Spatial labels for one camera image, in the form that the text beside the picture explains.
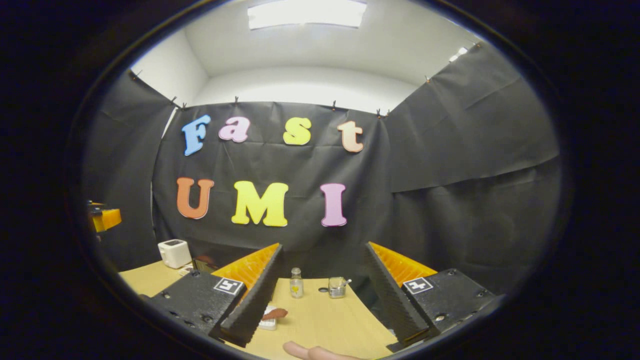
glass bottle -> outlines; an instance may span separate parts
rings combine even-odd
[[[289,288],[291,289],[291,296],[294,298],[301,298],[305,293],[304,285],[302,283],[302,276],[300,275],[300,268],[291,269],[291,280],[289,280]]]

brown object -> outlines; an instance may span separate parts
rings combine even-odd
[[[270,320],[270,319],[277,319],[277,318],[283,318],[285,316],[287,316],[289,312],[286,311],[285,309],[273,309],[270,312],[264,314],[264,316],[262,317],[263,320]]]
[[[213,267],[216,263],[211,257],[206,255],[200,255],[195,257],[196,260],[202,261],[203,263]]]

small glass jar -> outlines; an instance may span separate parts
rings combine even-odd
[[[347,282],[343,277],[330,277],[329,278],[329,297],[332,299],[339,299],[344,297],[347,292]]]
[[[291,280],[289,280],[289,289],[291,290],[291,296],[298,299],[305,293],[304,284],[302,283],[302,276],[300,268],[291,269]]]

pink foam letter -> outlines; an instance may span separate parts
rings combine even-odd
[[[234,142],[243,142],[248,138],[246,132],[249,130],[249,125],[251,122],[246,117],[232,117],[227,120],[227,126],[220,129],[218,136],[222,140],[233,139]]]
[[[342,216],[342,192],[346,189],[343,184],[323,184],[320,190],[324,193],[323,226],[342,226],[347,219]]]

orange soft gripper pad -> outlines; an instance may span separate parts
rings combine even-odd
[[[226,277],[227,279],[242,281],[246,286],[246,291],[240,299],[240,302],[244,297],[249,294],[251,288],[258,281],[258,278],[262,274],[264,267],[269,263],[269,260],[273,256],[273,253],[280,246],[279,243],[275,243],[264,249],[260,249],[254,253],[251,253],[243,258],[235,260],[233,263],[225,265],[216,271],[212,272],[212,275]]]
[[[107,231],[122,222],[119,209],[102,210],[100,215],[93,216],[93,226],[96,233]]]
[[[426,267],[416,260],[400,255],[393,250],[389,250],[386,247],[382,247],[378,244],[372,243],[371,241],[369,244],[394,278],[398,286],[402,286],[402,283],[405,281],[438,273],[436,270]]]

